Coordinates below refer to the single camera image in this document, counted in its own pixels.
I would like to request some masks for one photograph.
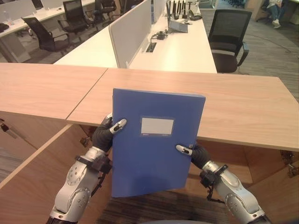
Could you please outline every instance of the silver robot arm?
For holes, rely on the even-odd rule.
[[[90,198],[112,167],[106,152],[112,146],[113,135],[121,130],[126,122],[122,119],[112,126],[112,114],[105,117],[93,134],[93,146],[85,155],[76,156],[76,162],[56,195],[47,224],[75,224],[79,221]]]
[[[257,199],[246,190],[237,176],[227,170],[228,166],[219,167],[210,160],[208,152],[196,145],[194,149],[177,145],[176,149],[183,154],[191,156],[192,163],[202,169],[200,173],[201,183],[209,188],[208,200],[212,199],[213,190],[222,197],[231,213],[242,224],[270,224],[264,211],[259,206]]]

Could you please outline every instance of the white partition panel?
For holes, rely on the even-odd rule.
[[[150,0],[145,0],[109,25],[118,68],[127,68],[151,29]]]
[[[18,0],[0,4],[0,22],[7,20],[4,16],[4,11],[8,12],[12,20],[17,20],[31,14],[33,16],[33,13],[36,13],[36,8],[31,0]]]
[[[164,12],[165,4],[165,0],[154,0],[154,22],[157,22],[160,15]]]

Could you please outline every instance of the white label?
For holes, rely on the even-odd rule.
[[[171,134],[173,120],[142,118],[141,134]]]

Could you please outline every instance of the black office chair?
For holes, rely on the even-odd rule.
[[[212,50],[217,72],[234,72],[249,53],[247,44],[243,42],[251,12],[243,10],[218,9],[215,11],[209,34],[209,43]],[[243,55],[237,62],[237,56],[243,46]],[[214,50],[233,52],[234,55],[217,53]]]
[[[89,27],[81,0],[64,1],[63,4],[66,20],[58,20],[58,23],[64,32],[77,34]]]
[[[68,34],[62,34],[53,37],[51,32],[48,32],[46,28],[35,17],[22,18],[25,23],[35,32],[39,48],[50,52],[61,52],[64,55],[64,51],[70,46],[70,38]],[[66,35],[67,39],[63,41],[55,41],[55,38]]]
[[[131,10],[132,6],[136,6],[141,2],[143,2],[143,0],[120,0],[121,14],[125,14]]]
[[[265,20],[265,23],[266,23],[266,24],[271,22],[271,20],[272,20],[272,19],[270,18],[271,13],[270,13],[269,10],[267,9],[267,6],[268,6],[268,5],[269,5],[269,0],[265,0],[265,1],[263,2],[262,6],[261,6],[261,10],[264,12],[264,14],[265,14],[266,16],[261,17],[261,18],[258,18],[258,19],[256,20],[256,22],[259,22],[260,20]]]
[[[116,4],[114,0],[95,0],[94,3],[94,10],[88,10],[85,11],[85,14],[90,19],[90,23],[95,26],[98,23],[101,23],[104,21],[103,14],[107,14],[109,19],[108,21],[104,22],[102,26],[110,24],[113,22],[112,16],[110,16],[110,13],[116,10]]]

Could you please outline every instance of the blue file folder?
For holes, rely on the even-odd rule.
[[[112,197],[182,188],[191,158],[175,146],[195,144],[206,98],[201,95],[113,90]]]

